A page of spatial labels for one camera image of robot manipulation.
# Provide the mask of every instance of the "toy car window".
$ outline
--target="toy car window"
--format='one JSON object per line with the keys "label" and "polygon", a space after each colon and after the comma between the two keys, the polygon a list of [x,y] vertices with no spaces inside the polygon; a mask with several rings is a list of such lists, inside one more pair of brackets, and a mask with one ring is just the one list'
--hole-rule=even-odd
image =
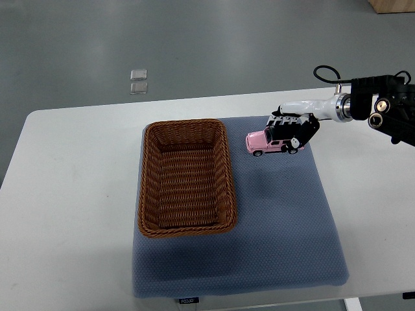
{"label": "toy car window", "polygon": [[271,141],[271,133],[269,129],[265,130],[265,137],[267,138],[267,144],[269,144]]}
{"label": "toy car window", "polygon": [[300,123],[282,124],[270,126],[272,140],[292,139],[297,131],[301,128]]}

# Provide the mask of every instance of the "blue cushion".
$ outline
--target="blue cushion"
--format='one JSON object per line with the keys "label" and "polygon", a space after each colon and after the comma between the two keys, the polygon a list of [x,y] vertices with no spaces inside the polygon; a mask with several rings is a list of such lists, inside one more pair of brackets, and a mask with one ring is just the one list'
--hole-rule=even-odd
{"label": "blue cushion", "polygon": [[230,295],[344,284],[348,269],[309,145],[250,155],[268,117],[221,119],[228,131],[238,222],[229,233],[147,238],[134,228],[136,297]]}

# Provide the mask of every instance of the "silver metal joint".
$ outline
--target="silver metal joint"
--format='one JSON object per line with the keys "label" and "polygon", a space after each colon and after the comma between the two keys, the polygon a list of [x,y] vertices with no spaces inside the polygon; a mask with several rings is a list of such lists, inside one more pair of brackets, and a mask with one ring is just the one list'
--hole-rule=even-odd
{"label": "silver metal joint", "polygon": [[380,113],[375,112],[370,115],[368,123],[371,128],[380,128],[383,123],[383,117]]}
{"label": "silver metal joint", "polygon": [[350,115],[350,94],[341,94],[336,102],[336,114],[337,117],[344,121],[351,121]]}

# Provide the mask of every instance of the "brown woven basket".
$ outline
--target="brown woven basket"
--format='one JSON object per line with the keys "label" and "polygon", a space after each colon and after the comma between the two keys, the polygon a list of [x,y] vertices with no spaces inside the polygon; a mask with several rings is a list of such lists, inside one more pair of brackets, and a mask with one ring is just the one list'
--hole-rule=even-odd
{"label": "brown woven basket", "polygon": [[222,122],[152,123],[142,156],[138,227],[143,235],[208,235],[235,226],[235,188]]}

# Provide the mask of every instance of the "black cable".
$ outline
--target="black cable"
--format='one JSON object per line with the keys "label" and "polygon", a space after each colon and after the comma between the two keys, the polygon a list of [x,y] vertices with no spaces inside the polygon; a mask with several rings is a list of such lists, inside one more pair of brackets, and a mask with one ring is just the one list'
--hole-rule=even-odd
{"label": "black cable", "polygon": [[[318,75],[317,70],[319,70],[321,68],[329,69],[329,70],[333,71],[335,73],[336,77],[337,77],[337,80],[327,80],[327,79],[321,77],[320,75]],[[331,66],[328,66],[328,65],[320,65],[320,66],[315,67],[314,71],[313,71],[313,74],[317,79],[319,79],[320,81],[323,81],[325,83],[331,83],[331,84],[351,83],[351,80],[341,80],[340,79],[340,73],[338,73],[338,71],[335,68],[333,68]]]}
{"label": "black cable", "polygon": [[397,76],[399,76],[401,73],[405,73],[406,74],[406,76],[408,77],[408,81],[407,81],[407,83],[405,83],[405,85],[407,85],[407,84],[409,84],[409,82],[410,82],[410,74],[409,74],[409,72],[408,71],[406,71],[406,70],[401,70],[400,72],[398,72],[396,75],[394,75],[394,77],[396,78]]}

